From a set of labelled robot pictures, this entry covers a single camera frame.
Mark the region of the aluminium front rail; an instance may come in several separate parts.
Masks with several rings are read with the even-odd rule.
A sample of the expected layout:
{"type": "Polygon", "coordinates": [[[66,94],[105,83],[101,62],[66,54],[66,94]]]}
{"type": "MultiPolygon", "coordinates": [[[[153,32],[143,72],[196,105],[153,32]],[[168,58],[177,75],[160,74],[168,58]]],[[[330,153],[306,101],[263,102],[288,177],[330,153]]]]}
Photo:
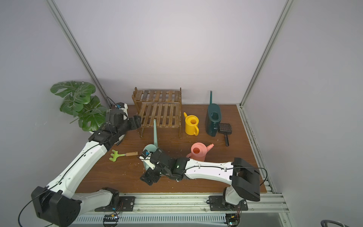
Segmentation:
{"type": "Polygon", "coordinates": [[[263,193],[259,202],[243,201],[232,210],[218,209],[212,193],[124,194],[132,201],[116,212],[89,211],[72,223],[74,227],[294,227],[281,194],[263,193]]]}

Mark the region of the light green watering can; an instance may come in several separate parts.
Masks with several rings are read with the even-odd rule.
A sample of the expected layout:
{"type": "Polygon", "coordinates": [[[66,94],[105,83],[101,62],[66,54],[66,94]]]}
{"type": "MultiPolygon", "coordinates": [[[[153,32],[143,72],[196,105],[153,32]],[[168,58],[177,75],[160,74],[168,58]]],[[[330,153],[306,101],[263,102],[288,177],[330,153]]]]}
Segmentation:
{"type": "Polygon", "coordinates": [[[154,143],[148,144],[145,148],[149,151],[155,152],[158,149],[158,139],[157,139],[157,125],[156,125],[156,119],[153,120],[153,130],[154,130],[154,143]]]}

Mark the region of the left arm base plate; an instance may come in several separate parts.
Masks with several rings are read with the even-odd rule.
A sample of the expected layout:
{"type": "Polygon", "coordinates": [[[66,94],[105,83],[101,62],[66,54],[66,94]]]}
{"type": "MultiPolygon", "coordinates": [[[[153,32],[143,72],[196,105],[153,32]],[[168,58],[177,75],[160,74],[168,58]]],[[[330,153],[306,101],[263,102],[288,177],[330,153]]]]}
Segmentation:
{"type": "Polygon", "coordinates": [[[131,212],[135,205],[135,196],[120,196],[115,204],[94,209],[95,212],[131,212]]]}

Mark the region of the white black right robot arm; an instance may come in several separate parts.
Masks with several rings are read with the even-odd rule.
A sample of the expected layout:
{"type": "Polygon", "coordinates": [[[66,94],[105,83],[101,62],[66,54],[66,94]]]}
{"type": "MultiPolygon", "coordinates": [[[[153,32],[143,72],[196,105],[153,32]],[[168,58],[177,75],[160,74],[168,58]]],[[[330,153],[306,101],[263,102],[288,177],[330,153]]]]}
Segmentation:
{"type": "Polygon", "coordinates": [[[140,179],[150,186],[163,176],[177,182],[184,179],[206,179],[229,185],[223,192],[222,204],[225,206],[237,206],[242,200],[261,200],[260,171],[242,158],[224,163],[190,158],[174,159],[158,148],[156,151],[145,149],[139,159],[145,168],[140,179]]]}

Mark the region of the corner metal profile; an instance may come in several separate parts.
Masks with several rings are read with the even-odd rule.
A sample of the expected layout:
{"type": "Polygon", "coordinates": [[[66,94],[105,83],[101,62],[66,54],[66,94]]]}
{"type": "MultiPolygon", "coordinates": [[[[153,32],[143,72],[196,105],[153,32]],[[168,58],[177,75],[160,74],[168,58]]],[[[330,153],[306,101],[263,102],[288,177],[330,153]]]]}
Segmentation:
{"type": "Polygon", "coordinates": [[[67,41],[70,43],[72,49],[76,53],[77,57],[80,59],[82,65],[86,69],[88,75],[90,76],[91,80],[93,81],[96,88],[99,90],[103,100],[107,103],[108,106],[111,105],[110,100],[108,99],[108,95],[106,94],[106,91],[104,90],[103,86],[101,85],[98,77],[96,76],[94,70],[92,69],[88,59],[86,58],[84,52],[82,51],[80,45],[78,44],[75,36],[73,35],[70,27],[68,26],[65,18],[63,17],[59,7],[56,4],[56,1],[54,0],[46,0],[45,1],[47,6],[50,9],[51,14],[53,15],[54,19],[60,26],[63,34],[65,35],[67,41]]]}
{"type": "Polygon", "coordinates": [[[243,108],[243,106],[247,102],[247,99],[248,99],[250,93],[252,92],[252,89],[253,89],[253,87],[254,87],[257,79],[258,79],[258,76],[260,75],[260,73],[261,73],[261,71],[262,71],[262,69],[263,69],[263,67],[264,67],[264,65],[265,65],[265,63],[266,63],[272,49],[273,49],[273,46],[274,46],[274,44],[275,44],[275,42],[276,42],[276,40],[278,38],[278,35],[279,35],[279,33],[280,33],[280,31],[281,31],[281,29],[283,27],[283,24],[284,24],[284,22],[285,22],[285,20],[287,18],[287,15],[288,15],[293,3],[294,3],[294,0],[285,1],[283,9],[282,9],[282,11],[281,11],[281,13],[280,13],[280,15],[278,17],[278,20],[277,20],[277,22],[276,22],[276,24],[275,24],[275,26],[274,26],[274,28],[272,30],[272,33],[271,33],[271,35],[270,35],[270,37],[268,39],[267,45],[266,45],[266,47],[265,47],[265,49],[264,49],[264,51],[262,53],[262,56],[261,56],[261,58],[260,58],[260,60],[259,60],[259,62],[257,64],[257,67],[256,67],[256,69],[255,69],[255,71],[253,73],[253,76],[252,76],[252,78],[250,80],[250,83],[249,83],[249,85],[247,87],[247,90],[246,90],[246,92],[245,92],[245,94],[243,96],[243,99],[242,99],[241,103],[240,103],[240,108],[243,108]]]}

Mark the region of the pink watering can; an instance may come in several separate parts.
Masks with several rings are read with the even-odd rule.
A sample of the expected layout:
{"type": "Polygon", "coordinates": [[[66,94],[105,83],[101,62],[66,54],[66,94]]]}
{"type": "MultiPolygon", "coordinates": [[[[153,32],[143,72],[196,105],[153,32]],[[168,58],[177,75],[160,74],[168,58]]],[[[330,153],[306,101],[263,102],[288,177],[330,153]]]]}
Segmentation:
{"type": "Polygon", "coordinates": [[[194,143],[191,147],[191,152],[186,156],[187,158],[197,161],[205,161],[207,153],[214,147],[214,144],[206,146],[201,142],[194,143]]]}

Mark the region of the green monstera plant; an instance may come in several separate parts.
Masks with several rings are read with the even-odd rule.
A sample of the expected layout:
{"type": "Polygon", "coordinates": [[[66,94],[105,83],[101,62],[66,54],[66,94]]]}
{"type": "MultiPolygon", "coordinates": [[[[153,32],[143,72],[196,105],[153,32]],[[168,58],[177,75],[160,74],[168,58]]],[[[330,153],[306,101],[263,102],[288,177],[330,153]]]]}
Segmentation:
{"type": "Polygon", "coordinates": [[[105,123],[107,108],[95,95],[96,87],[84,81],[65,81],[54,84],[50,91],[63,98],[60,111],[75,118],[84,131],[96,131],[105,123]]]}

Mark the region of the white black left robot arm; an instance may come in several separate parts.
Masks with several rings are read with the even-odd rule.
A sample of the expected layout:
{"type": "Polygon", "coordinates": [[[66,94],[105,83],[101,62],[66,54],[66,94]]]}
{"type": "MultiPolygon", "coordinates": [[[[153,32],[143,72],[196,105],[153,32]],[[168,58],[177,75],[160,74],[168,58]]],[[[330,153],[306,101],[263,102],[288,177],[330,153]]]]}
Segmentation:
{"type": "Polygon", "coordinates": [[[32,193],[32,204],[38,218],[59,227],[68,227],[76,218],[97,208],[120,207],[119,191],[103,188],[94,193],[78,194],[76,190],[88,172],[128,131],[141,127],[141,117],[129,117],[127,107],[112,109],[106,122],[92,133],[88,142],[66,169],[46,187],[32,193]]]}

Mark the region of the brown wooden slatted shelf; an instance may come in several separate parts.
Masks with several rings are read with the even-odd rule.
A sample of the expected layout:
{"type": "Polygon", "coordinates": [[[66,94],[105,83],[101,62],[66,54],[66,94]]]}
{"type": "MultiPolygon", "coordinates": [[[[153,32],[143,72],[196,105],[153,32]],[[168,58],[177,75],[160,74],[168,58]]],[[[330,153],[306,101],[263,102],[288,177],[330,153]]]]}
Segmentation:
{"type": "Polygon", "coordinates": [[[140,137],[146,128],[178,129],[182,135],[182,90],[139,90],[135,88],[132,100],[141,117],[140,137]]]}

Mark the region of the right corner metal profile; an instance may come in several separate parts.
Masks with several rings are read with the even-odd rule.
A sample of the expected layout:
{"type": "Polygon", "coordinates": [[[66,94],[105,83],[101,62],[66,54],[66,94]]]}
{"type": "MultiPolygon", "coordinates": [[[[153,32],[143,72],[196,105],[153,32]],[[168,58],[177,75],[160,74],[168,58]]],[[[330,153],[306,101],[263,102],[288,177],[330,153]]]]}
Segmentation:
{"type": "Polygon", "coordinates": [[[257,67],[256,67],[256,69],[255,69],[255,71],[253,73],[253,76],[252,76],[252,78],[250,80],[250,83],[249,83],[249,85],[247,87],[247,90],[246,90],[246,92],[245,92],[245,94],[243,96],[243,99],[242,99],[241,103],[240,103],[240,108],[243,108],[243,106],[247,102],[247,99],[248,99],[250,93],[252,92],[252,89],[253,89],[253,87],[254,87],[257,79],[258,79],[258,76],[260,75],[260,73],[261,73],[261,71],[262,71],[262,69],[263,69],[263,67],[264,67],[264,65],[265,65],[265,63],[266,63],[272,49],[273,49],[273,46],[274,46],[274,44],[275,44],[275,42],[276,42],[276,40],[278,38],[278,35],[279,35],[279,33],[280,33],[280,31],[281,31],[281,29],[283,27],[283,24],[284,24],[284,22],[285,22],[285,20],[287,18],[287,15],[288,15],[293,3],[294,3],[294,0],[285,1],[283,9],[282,9],[282,11],[281,11],[281,13],[280,13],[280,15],[278,17],[278,20],[277,20],[277,22],[276,22],[276,24],[275,24],[275,26],[274,26],[274,28],[272,30],[272,33],[271,33],[271,35],[270,35],[270,37],[268,39],[267,45],[266,45],[266,47],[265,47],[265,49],[264,49],[264,51],[262,53],[262,56],[261,56],[261,58],[260,58],[260,60],[259,60],[259,62],[257,64],[257,67]]]}

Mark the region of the left corner metal profile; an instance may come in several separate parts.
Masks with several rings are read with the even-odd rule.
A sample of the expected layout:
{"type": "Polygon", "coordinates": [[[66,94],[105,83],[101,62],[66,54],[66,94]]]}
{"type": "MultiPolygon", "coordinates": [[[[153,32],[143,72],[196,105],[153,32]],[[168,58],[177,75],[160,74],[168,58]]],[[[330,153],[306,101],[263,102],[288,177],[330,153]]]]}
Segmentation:
{"type": "Polygon", "coordinates": [[[96,76],[94,70],[92,69],[88,59],[86,58],[84,52],[82,51],[80,45],[78,44],[75,36],[73,35],[70,27],[68,26],[65,18],[63,17],[59,7],[56,4],[56,1],[54,0],[46,0],[45,1],[47,6],[50,9],[51,14],[53,15],[54,19],[60,26],[63,34],[65,35],[67,41],[70,43],[72,49],[76,53],[77,57],[80,59],[82,65],[86,69],[88,75],[90,76],[91,80],[93,81],[96,88],[99,90],[103,100],[107,103],[108,106],[111,105],[110,100],[108,99],[108,95],[106,94],[106,91],[104,90],[103,86],[101,85],[98,77],[96,76]]]}

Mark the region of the yellow watering can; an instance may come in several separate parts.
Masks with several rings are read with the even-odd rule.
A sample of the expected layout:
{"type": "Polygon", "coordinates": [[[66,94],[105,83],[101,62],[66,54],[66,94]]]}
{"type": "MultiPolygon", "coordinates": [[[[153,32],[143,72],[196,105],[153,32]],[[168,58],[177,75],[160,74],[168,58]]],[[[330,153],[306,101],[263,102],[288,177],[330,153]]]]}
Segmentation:
{"type": "Polygon", "coordinates": [[[185,132],[188,135],[199,135],[199,119],[195,115],[187,115],[185,112],[183,113],[185,118],[185,132]]]}

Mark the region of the dark green watering can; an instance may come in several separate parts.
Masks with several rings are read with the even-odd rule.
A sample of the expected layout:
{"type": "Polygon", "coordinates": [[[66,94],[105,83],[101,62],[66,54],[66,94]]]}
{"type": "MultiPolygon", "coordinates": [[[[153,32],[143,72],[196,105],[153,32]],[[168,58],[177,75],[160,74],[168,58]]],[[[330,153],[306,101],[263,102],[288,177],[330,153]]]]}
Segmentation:
{"type": "Polygon", "coordinates": [[[222,120],[222,114],[221,109],[218,104],[213,103],[213,93],[210,92],[210,100],[209,100],[209,106],[207,108],[207,115],[206,115],[206,121],[205,121],[205,129],[206,133],[211,136],[215,137],[218,130],[219,125],[222,120]]]}

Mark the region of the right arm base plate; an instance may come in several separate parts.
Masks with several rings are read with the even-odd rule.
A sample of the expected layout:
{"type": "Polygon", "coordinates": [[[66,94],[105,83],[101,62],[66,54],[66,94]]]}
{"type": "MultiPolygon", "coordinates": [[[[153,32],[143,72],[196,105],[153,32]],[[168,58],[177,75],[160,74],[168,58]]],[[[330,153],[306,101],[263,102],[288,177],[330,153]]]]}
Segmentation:
{"type": "Polygon", "coordinates": [[[242,199],[237,205],[229,204],[223,196],[209,196],[206,201],[211,211],[247,211],[248,205],[245,199],[242,199]]]}

